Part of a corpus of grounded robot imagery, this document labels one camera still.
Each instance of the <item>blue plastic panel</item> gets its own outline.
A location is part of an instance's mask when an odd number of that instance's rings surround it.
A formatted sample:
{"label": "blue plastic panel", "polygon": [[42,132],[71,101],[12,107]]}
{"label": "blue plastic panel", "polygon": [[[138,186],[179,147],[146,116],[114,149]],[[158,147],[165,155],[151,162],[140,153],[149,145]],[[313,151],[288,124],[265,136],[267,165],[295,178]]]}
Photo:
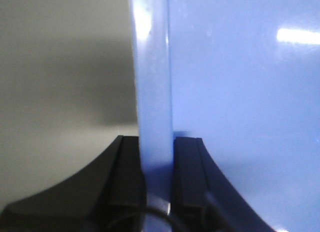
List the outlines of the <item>blue plastic panel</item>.
{"label": "blue plastic panel", "polygon": [[169,0],[173,130],[275,229],[320,231],[320,0]]}

